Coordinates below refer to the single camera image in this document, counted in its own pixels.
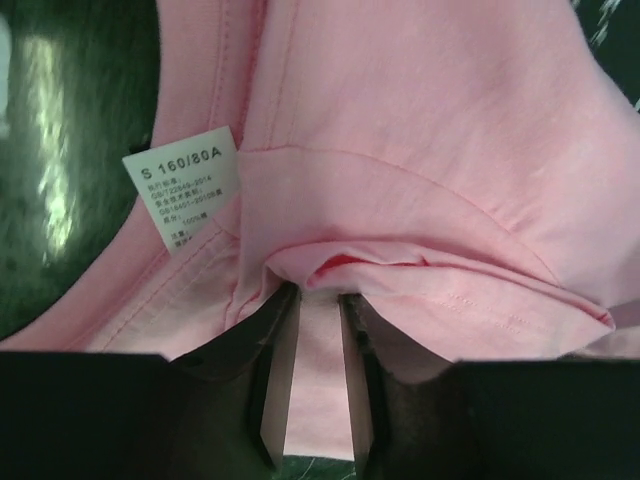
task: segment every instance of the white label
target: white label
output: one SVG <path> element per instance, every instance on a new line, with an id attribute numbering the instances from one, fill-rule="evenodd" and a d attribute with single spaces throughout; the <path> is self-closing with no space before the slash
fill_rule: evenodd
<path id="1" fill-rule="evenodd" d="M 229 127 L 123 161 L 171 253 L 189 241 L 240 188 Z"/>

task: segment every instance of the pink t-shirt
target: pink t-shirt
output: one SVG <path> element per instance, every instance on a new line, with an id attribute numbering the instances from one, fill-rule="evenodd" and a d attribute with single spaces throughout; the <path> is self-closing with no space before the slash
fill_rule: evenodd
<path id="1" fill-rule="evenodd" d="M 350 458 L 337 293 L 450 360 L 554 358 L 640 298 L 640 118 L 566 0 L 158 8 L 153 145 L 230 125 L 240 194 L 172 258 L 138 201 L 2 348 L 175 358 L 290 280 L 286 452 Z"/>

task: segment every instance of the green surface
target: green surface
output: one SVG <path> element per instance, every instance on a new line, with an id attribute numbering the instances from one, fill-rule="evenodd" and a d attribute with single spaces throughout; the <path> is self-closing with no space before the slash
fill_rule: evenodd
<path id="1" fill-rule="evenodd" d="M 353 462 L 326 458 L 287 457 L 282 472 L 274 480 L 355 479 Z"/>
<path id="2" fill-rule="evenodd" d="M 640 2 L 573 0 L 596 58 L 640 98 Z M 153 0 L 2 0 L 13 33 L 0 140 L 0 338 L 55 303 L 104 250 L 136 192 L 121 158 L 155 115 Z M 355 478 L 353 464 L 290 457 L 281 480 Z"/>

